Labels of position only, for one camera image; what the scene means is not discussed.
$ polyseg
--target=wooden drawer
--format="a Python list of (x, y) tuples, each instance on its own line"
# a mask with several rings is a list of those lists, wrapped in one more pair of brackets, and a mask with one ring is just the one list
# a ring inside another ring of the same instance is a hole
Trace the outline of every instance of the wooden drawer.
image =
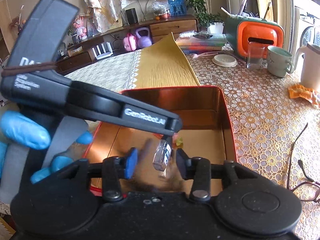
[(197, 24), (196, 20), (184, 20), (184, 21), (175, 21), (175, 22), (164, 22), (151, 24), (150, 30), (152, 37), (167, 35), (170, 32), (172, 33), (183, 33), (186, 31), (196, 31)]
[(92, 60), (89, 53), (83, 52), (72, 57), (66, 58), (65, 60), (57, 62), (57, 72), (72, 72), (84, 65), (88, 65)]
[[(173, 36), (174, 36), (174, 39), (176, 40), (178, 37), (179, 37), (180, 33), (175, 33)], [(164, 37), (166, 37), (167, 35), (161, 35), (161, 36), (154, 36), (152, 37), (153, 39), (153, 43), (156, 43), (158, 42), (159, 40), (162, 40)]]

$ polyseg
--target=kettlebell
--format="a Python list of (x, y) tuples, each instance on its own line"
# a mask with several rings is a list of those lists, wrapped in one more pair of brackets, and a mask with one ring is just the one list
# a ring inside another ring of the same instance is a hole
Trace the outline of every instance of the kettlebell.
[[(139, 31), (143, 31), (146, 30), (148, 31), (148, 35), (147, 36), (140, 36), (139, 35)], [(143, 49), (145, 47), (149, 47), (152, 45), (152, 41), (151, 41), (151, 37), (150, 37), (150, 30), (147, 27), (142, 27), (136, 30), (136, 36), (138, 38), (138, 47), (140, 49)]]

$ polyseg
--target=white kettle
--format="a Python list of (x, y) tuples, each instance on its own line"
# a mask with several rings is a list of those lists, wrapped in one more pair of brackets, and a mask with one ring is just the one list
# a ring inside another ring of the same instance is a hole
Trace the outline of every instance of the white kettle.
[(300, 47), (294, 57), (294, 69), (301, 54), (304, 54), (304, 61), (300, 84), (320, 92), (320, 47), (309, 42), (307, 46)]

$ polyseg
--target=brown elastic band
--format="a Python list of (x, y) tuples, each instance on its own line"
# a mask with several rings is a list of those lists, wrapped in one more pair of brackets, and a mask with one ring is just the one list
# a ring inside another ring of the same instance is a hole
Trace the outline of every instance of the brown elastic band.
[(44, 71), (50, 69), (56, 69), (56, 65), (54, 62), (44, 62), (41, 64), (34, 64), (34, 65), (25, 65), (25, 66), (16, 66), (16, 67), (9, 67), (4, 68), (1, 72), (2, 77), (7, 76), (16, 76), (18, 74), (30, 73), (34, 71)]

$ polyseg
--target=black speaker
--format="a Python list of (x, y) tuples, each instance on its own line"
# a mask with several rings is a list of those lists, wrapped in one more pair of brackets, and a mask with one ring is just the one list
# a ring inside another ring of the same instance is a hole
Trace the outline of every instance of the black speaker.
[(135, 8), (125, 10), (125, 14), (127, 15), (127, 19), (128, 19), (129, 24), (135, 24), (138, 22), (138, 17), (137, 17), (137, 13), (136, 13)]

